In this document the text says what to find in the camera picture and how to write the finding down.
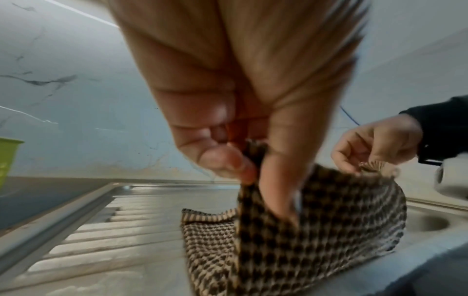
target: checkered cloth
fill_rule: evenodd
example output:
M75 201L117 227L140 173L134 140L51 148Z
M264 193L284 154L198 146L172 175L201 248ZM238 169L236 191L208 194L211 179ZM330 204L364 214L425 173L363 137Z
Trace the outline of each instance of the checkered cloth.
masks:
M246 155L260 165L266 147ZM386 163L362 164L361 177L316 165L302 189L300 226L274 217L258 184L242 186L236 209L182 210L182 232L197 296L294 295L318 281L392 252L407 207Z

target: green bucket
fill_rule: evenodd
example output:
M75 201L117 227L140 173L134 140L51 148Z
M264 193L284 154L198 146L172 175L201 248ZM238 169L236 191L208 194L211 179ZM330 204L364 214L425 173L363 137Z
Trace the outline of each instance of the green bucket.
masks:
M23 143L24 141L21 140L0 138L0 188L5 182L8 171L10 171L18 146Z

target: hand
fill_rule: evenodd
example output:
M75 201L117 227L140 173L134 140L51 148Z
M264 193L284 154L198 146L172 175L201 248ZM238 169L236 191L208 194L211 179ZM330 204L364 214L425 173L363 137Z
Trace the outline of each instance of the hand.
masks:
M108 0L178 149L252 183L241 153L266 139L266 205L290 218L349 83L369 1Z
M347 131L333 148L331 158L348 173L358 173L360 162L400 164L416 156L422 138L419 122L402 114Z

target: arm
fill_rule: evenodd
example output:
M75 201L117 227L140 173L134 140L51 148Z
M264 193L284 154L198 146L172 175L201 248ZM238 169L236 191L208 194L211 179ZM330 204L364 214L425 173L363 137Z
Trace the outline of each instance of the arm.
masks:
M400 114L410 115L421 125L420 163L439 164L430 160L442 161L468 151L468 95L409 108Z

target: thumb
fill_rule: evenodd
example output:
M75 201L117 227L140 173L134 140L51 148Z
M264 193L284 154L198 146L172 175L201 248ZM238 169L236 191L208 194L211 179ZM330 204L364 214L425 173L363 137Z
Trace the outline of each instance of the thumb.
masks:
M337 100L303 100L274 109L269 151L260 169L259 187L266 206L280 219L298 224L294 198L311 173Z
M374 130L374 141L369 161L381 160L394 163L402 148L401 135L392 130Z

